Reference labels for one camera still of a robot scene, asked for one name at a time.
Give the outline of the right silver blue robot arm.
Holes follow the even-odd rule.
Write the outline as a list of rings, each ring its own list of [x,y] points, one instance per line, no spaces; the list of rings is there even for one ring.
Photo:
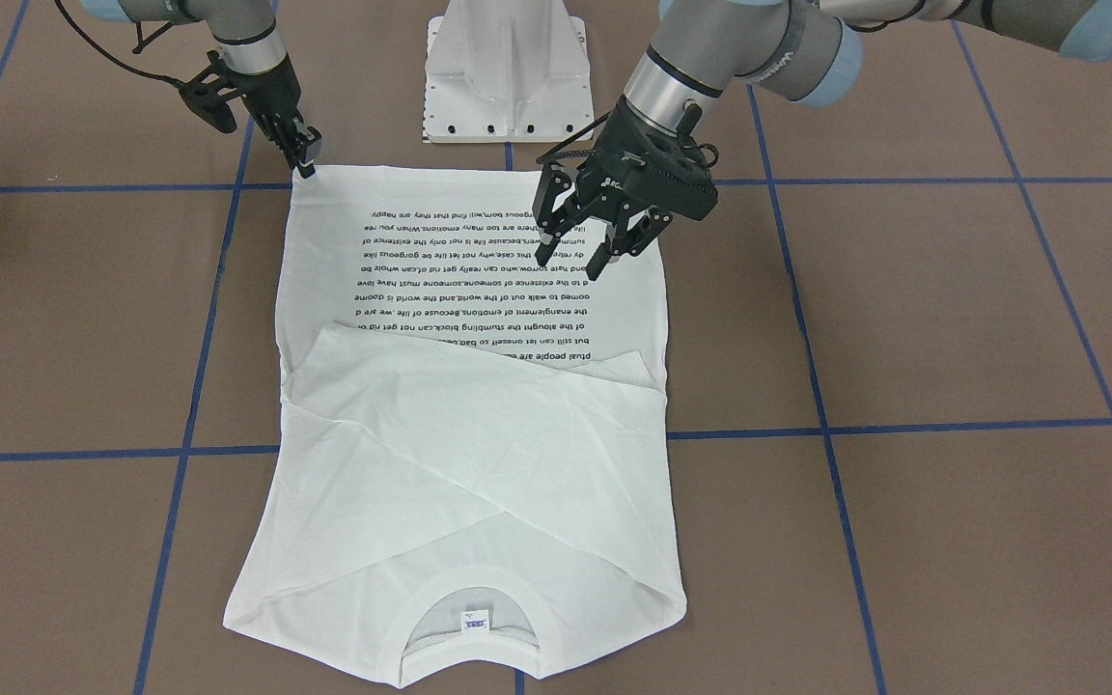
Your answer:
[[[312,177],[321,135],[305,123],[297,109],[300,85],[268,1],[85,1],[85,10],[102,21],[136,27],[149,21],[162,24],[153,34],[137,34],[137,53],[173,26],[205,22],[217,47],[208,53],[203,70],[186,82],[120,61],[75,22],[63,3],[56,6],[75,34],[98,53],[128,73],[172,85],[191,113],[217,131],[236,131],[230,102],[241,98],[266,138],[282,151],[288,166],[302,178]]]

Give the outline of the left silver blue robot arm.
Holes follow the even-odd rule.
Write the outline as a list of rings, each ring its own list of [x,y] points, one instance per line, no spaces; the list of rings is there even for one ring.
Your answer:
[[[1112,59],[1112,1],[666,1],[653,36],[574,170],[568,143],[542,155],[533,205],[538,264],[574,226],[606,224],[586,271],[637,256],[676,216],[716,203],[718,153],[694,132],[732,82],[793,105],[833,105],[856,82],[862,34],[904,21],[959,21],[1082,61]]]

